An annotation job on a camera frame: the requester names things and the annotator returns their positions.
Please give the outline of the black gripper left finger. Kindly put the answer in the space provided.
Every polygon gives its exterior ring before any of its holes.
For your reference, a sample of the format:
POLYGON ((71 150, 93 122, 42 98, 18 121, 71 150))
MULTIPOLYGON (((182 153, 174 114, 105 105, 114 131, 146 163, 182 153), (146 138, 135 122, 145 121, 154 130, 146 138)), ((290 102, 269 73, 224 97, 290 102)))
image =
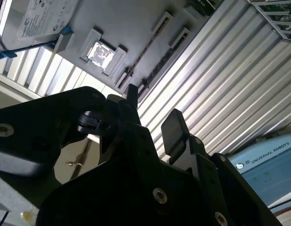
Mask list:
POLYGON ((149 176, 160 161, 137 112, 138 89, 126 98, 105 97, 81 87, 0 109, 0 172, 42 177, 52 172, 61 149, 100 137, 100 162, 89 174, 149 176))

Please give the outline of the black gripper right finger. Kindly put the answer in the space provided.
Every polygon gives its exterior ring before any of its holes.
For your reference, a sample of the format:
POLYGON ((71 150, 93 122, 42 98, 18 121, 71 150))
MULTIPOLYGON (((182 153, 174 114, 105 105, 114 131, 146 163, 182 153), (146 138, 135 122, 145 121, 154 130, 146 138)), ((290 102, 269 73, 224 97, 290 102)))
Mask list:
POLYGON ((206 153, 191 135, 182 112, 173 109, 161 126, 169 164, 184 171, 190 184, 183 191, 182 226, 279 226, 228 158, 206 153))

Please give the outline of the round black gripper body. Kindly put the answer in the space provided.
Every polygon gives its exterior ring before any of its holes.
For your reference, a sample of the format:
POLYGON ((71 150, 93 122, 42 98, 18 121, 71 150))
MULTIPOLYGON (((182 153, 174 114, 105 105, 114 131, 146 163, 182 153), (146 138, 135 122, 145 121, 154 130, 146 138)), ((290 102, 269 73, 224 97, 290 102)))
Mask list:
POLYGON ((39 226, 216 226, 189 172, 162 164, 167 195, 160 204, 153 186, 143 188, 122 163, 106 163, 53 191, 42 204, 39 226))

